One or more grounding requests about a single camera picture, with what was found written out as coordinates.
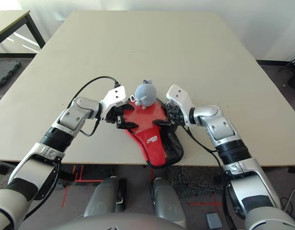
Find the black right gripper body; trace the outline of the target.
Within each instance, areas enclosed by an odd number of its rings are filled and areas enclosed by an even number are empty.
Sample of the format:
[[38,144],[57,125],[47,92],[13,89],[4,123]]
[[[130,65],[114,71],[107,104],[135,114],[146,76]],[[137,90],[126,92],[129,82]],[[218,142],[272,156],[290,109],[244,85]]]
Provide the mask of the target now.
[[171,127],[174,131],[176,131],[178,127],[185,126],[184,115],[178,106],[170,107],[168,109],[168,115],[169,115],[170,120],[172,122]]

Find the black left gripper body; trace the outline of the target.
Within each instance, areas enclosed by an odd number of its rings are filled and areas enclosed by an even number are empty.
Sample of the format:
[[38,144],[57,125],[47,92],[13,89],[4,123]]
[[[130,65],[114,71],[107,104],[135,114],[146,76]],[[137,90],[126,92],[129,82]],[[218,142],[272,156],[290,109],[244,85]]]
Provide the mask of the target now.
[[122,107],[113,106],[107,113],[105,121],[107,123],[116,124],[117,128],[125,128],[123,113],[124,109]]

